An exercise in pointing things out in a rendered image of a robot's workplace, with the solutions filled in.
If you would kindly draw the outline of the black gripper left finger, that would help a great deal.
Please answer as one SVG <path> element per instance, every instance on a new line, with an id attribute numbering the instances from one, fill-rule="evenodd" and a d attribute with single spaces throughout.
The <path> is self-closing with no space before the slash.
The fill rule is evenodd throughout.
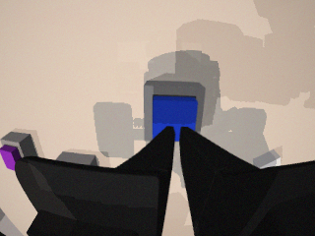
<path id="1" fill-rule="evenodd" d="M 174 138 L 173 127 L 166 126 L 115 169 L 28 156 L 17 160 L 15 172 L 36 212 L 161 236 Z"/>

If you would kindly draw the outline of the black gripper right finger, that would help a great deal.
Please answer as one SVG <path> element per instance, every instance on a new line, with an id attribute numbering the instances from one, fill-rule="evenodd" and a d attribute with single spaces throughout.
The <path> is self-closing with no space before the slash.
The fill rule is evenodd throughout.
<path id="1" fill-rule="evenodd" d="M 194 236 L 249 236 L 271 207 L 315 193 L 315 161 L 256 168 L 189 127 L 181 170 Z"/>

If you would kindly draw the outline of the red button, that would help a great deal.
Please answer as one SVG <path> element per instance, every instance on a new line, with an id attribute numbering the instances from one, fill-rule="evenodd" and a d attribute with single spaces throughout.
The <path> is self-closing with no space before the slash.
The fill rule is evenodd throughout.
<path id="1" fill-rule="evenodd" d="M 98 166 L 97 157 L 93 154 L 87 153 L 70 153 L 67 150 L 63 150 L 62 154 L 59 154 L 55 160 L 75 162 L 75 164 L 87 164 L 91 166 Z"/>

